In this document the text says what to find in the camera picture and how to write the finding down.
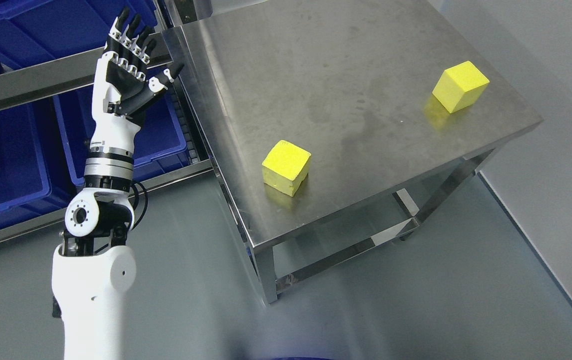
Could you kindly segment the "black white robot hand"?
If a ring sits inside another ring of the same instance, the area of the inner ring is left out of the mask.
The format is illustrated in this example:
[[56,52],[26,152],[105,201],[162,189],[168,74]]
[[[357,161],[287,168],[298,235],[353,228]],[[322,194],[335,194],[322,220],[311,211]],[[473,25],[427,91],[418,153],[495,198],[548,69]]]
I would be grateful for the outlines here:
[[104,152],[122,161],[132,161],[134,139],[145,123],[145,111],[174,84],[182,63],[171,63],[148,76],[151,27],[140,27],[140,14],[130,16],[125,6],[114,18],[92,84],[91,115],[95,130],[89,152]]

